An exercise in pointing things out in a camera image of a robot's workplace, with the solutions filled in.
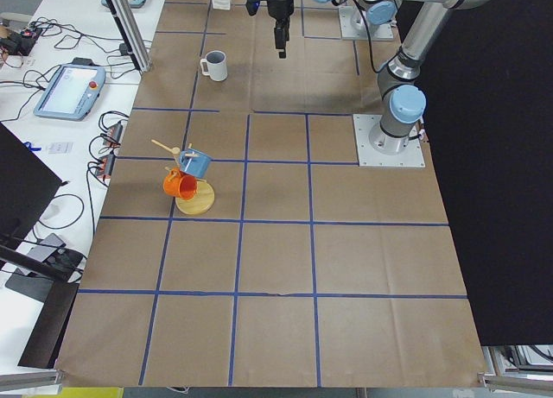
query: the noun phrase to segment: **wooden coaster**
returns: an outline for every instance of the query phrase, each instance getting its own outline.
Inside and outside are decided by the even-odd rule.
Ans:
[[[187,215],[198,215],[207,212],[215,201],[213,187],[203,180],[198,180],[198,189],[192,199],[175,198],[176,206]]]

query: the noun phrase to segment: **orange mug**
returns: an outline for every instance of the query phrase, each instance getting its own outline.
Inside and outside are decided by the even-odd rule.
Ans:
[[[163,191],[176,198],[192,199],[197,186],[195,177],[181,172],[178,167],[171,169],[163,180]]]

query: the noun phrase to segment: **metal bracket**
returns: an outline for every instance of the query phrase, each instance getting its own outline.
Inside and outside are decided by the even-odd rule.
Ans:
[[[338,8],[340,17],[340,29],[343,40],[367,40],[365,26],[357,29],[352,25],[352,15],[357,11],[355,7],[345,6]],[[382,24],[369,27],[371,31],[371,40],[373,41],[393,41],[394,33],[391,31],[390,24]]]
[[[360,167],[425,167],[423,151],[418,140],[409,141],[407,148],[397,155],[384,155],[369,143],[369,132],[380,122],[382,115],[353,115],[355,142]],[[416,128],[410,133],[416,135]]]
[[[64,377],[60,370],[43,370],[21,374],[0,375],[0,391],[59,385]]]

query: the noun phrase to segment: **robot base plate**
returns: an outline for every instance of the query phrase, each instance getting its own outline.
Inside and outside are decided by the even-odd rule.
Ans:
[[[355,7],[339,7],[338,15],[340,16],[340,29],[342,32],[342,40],[366,40],[365,26],[362,29],[357,29],[352,26],[352,14],[357,9]],[[382,24],[375,28],[371,35],[373,41],[393,41],[394,33],[391,31],[390,24]]]
[[[425,167],[421,144],[417,140],[409,141],[407,148],[398,155],[384,155],[369,143],[369,132],[380,122],[381,115],[353,115],[355,142],[360,167]],[[416,135],[416,128],[410,136]]]

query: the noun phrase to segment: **white mug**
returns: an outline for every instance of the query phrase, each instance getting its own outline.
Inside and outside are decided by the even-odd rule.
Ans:
[[[223,81],[228,75],[226,71],[226,54],[219,50],[213,50],[206,54],[205,59],[200,60],[201,73],[209,76],[213,81]]]

